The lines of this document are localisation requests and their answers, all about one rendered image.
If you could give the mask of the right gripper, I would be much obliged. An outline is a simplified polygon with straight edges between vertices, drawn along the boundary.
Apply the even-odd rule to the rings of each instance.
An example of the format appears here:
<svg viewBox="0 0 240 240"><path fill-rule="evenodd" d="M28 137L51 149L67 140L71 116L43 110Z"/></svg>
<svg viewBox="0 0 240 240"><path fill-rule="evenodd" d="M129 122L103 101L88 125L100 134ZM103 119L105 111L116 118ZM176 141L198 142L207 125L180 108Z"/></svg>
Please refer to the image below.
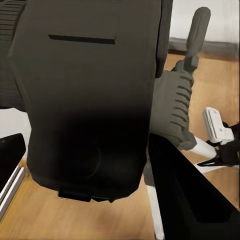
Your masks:
<svg viewBox="0 0 240 240"><path fill-rule="evenodd" d="M218 158L206 160L199 162L197 166L199 167L218 167L218 166L227 166L232 165L236 166L240 164L240 160L237 152L240 151L240 123L233 126L228 126L226 122L222 123L224 128L230 128L232 130L234 140L229 141L224 145L221 145L219 142L212 143L209 140L205 141L207 144L211 145L214 148L218 148Z"/></svg>

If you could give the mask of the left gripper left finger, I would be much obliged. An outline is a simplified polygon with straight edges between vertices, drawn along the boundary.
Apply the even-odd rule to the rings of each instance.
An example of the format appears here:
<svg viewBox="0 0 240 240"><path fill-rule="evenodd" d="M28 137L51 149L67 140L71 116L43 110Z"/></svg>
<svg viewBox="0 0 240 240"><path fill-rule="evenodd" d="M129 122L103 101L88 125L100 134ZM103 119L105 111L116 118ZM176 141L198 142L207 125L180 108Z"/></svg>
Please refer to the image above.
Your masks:
<svg viewBox="0 0 240 240"><path fill-rule="evenodd" d="M0 138L0 193L26 152L22 133Z"/></svg>

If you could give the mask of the camera tripod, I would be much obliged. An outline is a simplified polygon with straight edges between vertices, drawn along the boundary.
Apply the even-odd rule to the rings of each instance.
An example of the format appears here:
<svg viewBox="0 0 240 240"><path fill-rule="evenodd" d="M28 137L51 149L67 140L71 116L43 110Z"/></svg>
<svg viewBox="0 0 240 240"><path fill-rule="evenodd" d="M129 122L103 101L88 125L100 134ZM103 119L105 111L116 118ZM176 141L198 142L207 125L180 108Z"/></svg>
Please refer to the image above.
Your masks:
<svg viewBox="0 0 240 240"><path fill-rule="evenodd" d="M193 16L186 48L185 59L177 61L175 67L163 70L160 78L154 81L149 134L156 134L168 139L179 151L189 150L210 158L218 158L218 148L207 144L189 131L189 107L192 87L195 82L194 71L198 68L198 53L203 47L208 29L211 11L208 7L199 7ZM147 163L143 169L144 184L147 186L155 240L166 240L159 208L159 202L149 156L149 144L146 146ZM204 166L192 164L202 174L224 167L239 165Z"/></svg>

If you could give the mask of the digital camera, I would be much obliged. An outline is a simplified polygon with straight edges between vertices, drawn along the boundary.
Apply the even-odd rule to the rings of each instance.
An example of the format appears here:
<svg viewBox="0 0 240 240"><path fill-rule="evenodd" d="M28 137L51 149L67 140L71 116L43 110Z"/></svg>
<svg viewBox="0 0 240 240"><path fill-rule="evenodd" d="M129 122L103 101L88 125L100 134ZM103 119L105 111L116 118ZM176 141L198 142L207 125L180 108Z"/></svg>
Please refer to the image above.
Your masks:
<svg viewBox="0 0 240 240"><path fill-rule="evenodd" d="M139 189L173 0L0 0L0 110L28 114L26 164L61 198Z"/></svg>

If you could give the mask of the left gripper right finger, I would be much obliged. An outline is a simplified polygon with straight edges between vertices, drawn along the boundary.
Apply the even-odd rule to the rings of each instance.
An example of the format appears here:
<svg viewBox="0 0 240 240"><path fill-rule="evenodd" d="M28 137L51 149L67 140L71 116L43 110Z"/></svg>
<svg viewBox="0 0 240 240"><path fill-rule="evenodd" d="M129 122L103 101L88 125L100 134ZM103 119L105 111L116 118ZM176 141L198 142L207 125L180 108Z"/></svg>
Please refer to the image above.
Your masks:
<svg viewBox="0 0 240 240"><path fill-rule="evenodd" d="M148 152L165 240L240 240L240 211L167 138Z"/></svg>

